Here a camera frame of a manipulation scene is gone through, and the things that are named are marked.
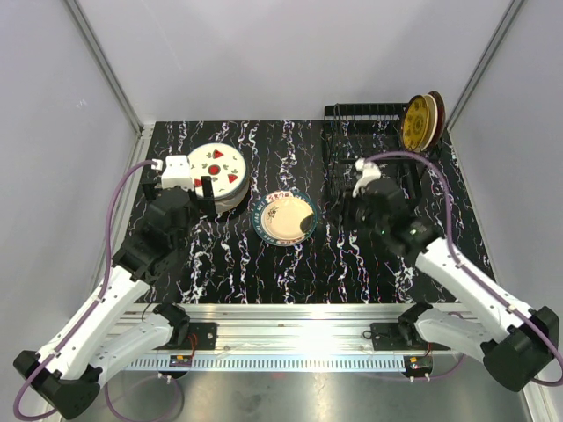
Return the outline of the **white watermelon pattern plate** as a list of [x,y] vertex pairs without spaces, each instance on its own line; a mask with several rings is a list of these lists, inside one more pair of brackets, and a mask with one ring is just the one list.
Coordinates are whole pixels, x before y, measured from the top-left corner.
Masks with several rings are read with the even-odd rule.
[[194,190],[203,197],[202,178],[211,177],[215,198],[223,198],[235,193],[246,177],[246,163],[243,155],[225,143],[207,143],[192,150],[187,160]]

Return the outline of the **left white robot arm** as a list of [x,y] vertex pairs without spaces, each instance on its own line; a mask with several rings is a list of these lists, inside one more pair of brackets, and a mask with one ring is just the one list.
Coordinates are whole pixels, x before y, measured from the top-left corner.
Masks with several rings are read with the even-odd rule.
[[198,344],[186,311],[158,304],[136,327],[111,341],[107,333],[128,306],[146,293],[181,258],[180,239],[198,217],[190,177],[163,178],[137,229],[111,257],[101,284],[79,311],[39,351],[24,350],[13,366],[55,413],[73,419],[86,411],[103,386],[148,351]]

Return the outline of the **stack of plates under white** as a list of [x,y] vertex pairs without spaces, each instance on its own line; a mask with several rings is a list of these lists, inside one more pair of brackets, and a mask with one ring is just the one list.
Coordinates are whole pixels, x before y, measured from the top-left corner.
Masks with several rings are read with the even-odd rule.
[[218,214],[222,214],[238,207],[243,202],[244,197],[248,193],[249,186],[250,176],[245,175],[242,185],[236,188],[232,193],[229,193],[222,198],[215,197],[216,212]]

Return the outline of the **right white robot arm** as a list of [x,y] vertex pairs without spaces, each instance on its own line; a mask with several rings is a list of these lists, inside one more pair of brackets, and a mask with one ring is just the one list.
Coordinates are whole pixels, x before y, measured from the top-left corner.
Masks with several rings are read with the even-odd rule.
[[339,223],[368,229],[388,251],[437,281],[473,315],[472,321],[416,303],[398,317],[403,346],[437,344],[481,362],[504,388],[518,392],[553,360],[561,361],[559,318],[533,309],[481,272],[439,227],[417,216],[397,185],[371,180],[340,194]]

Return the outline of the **cream plate with black sprig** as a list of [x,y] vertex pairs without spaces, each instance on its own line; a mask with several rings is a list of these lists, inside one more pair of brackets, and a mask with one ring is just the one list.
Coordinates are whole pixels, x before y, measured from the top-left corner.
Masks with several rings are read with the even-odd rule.
[[435,100],[435,96],[430,92],[424,95],[426,104],[428,106],[429,121],[428,121],[428,132],[426,134],[426,143],[424,145],[424,150],[428,149],[432,143],[437,127],[438,127],[438,105]]

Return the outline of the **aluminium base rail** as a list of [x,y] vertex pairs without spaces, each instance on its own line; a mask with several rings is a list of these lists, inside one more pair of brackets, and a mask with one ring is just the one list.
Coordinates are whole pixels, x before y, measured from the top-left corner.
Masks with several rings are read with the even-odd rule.
[[[460,313],[468,321],[477,321],[496,338],[502,338],[510,326],[518,327],[531,316],[530,306],[512,296],[503,305],[487,299],[484,303],[435,303],[430,306],[447,317]],[[265,337],[282,340],[306,334],[328,334],[336,325],[362,328],[372,322],[391,322],[404,313],[419,309],[419,303],[387,304],[320,304],[320,305],[239,305],[203,304],[180,305],[196,323],[212,322],[228,328],[241,328],[247,337]],[[87,302],[55,335],[55,348],[60,353],[69,349],[77,353],[96,351],[107,335],[122,334],[116,324],[125,324],[141,310],[139,305],[117,302],[113,297],[98,302]]]

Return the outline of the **amber patterned glass plate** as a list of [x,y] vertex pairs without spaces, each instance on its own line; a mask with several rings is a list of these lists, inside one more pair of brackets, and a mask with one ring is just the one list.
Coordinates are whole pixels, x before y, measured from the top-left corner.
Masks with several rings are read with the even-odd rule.
[[422,152],[426,143],[429,112],[424,95],[411,98],[402,117],[399,135],[407,151]]

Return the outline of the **red floral plate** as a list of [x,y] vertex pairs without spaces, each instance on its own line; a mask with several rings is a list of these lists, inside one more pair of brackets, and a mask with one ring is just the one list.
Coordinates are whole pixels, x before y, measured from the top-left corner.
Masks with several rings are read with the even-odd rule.
[[443,130],[445,128],[446,110],[445,110],[445,104],[442,95],[438,91],[430,91],[428,94],[434,98],[437,106],[437,112],[436,112],[437,125],[436,125],[436,131],[434,137],[431,142],[431,146],[435,146],[439,142]]

